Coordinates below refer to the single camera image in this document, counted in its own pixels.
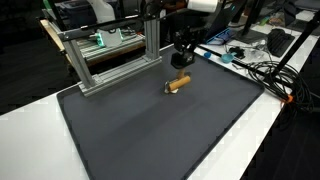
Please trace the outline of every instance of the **black mat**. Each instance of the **black mat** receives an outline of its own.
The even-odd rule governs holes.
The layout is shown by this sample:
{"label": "black mat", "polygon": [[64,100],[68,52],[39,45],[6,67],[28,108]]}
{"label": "black mat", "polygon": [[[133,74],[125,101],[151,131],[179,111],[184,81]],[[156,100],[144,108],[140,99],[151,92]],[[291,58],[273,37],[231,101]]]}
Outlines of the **black mat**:
{"label": "black mat", "polygon": [[170,57],[93,97],[83,97],[78,88],[59,94],[91,179],[187,178],[264,91],[197,57],[188,67],[191,83],[166,95],[163,85],[176,74]]}

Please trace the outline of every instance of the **gray mat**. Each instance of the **gray mat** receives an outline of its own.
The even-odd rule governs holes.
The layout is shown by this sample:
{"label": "gray mat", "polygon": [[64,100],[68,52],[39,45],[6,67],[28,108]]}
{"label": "gray mat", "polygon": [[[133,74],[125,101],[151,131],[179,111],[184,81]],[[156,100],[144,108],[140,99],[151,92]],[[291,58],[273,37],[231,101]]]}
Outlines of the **gray mat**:
{"label": "gray mat", "polygon": [[186,179],[264,90],[197,57],[188,67],[191,83],[164,94],[164,83],[176,75],[171,53],[93,97],[78,88],[58,95],[91,179]]}

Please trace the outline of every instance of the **gray carpet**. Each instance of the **gray carpet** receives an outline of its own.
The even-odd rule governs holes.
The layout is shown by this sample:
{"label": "gray carpet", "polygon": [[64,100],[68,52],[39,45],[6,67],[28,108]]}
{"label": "gray carpet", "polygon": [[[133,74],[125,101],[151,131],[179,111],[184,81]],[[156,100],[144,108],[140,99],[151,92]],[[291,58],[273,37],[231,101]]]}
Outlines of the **gray carpet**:
{"label": "gray carpet", "polygon": [[8,46],[0,55],[0,114],[71,86],[65,60],[47,39]]}

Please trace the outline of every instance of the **white table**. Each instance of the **white table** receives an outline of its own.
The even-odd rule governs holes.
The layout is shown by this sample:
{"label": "white table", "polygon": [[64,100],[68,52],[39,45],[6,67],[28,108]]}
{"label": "white table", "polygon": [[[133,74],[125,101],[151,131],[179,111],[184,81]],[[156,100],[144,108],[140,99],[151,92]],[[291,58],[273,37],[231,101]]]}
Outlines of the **white table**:
{"label": "white table", "polygon": [[[309,20],[312,14],[303,12],[298,17]],[[269,33],[272,27],[254,29]],[[316,42],[317,37],[310,36],[289,64],[300,70]],[[223,47],[207,48],[222,54],[225,52]],[[231,64],[223,64],[215,56],[212,56],[211,60],[246,75],[244,70],[236,70]],[[273,57],[273,60],[278,61],[279,58]],[[89,179],[60,111],[56,95],[0,116],[1,180]],[[263,93],[189,179],[240,179],[280,110],[280,101],[268,92]]]}

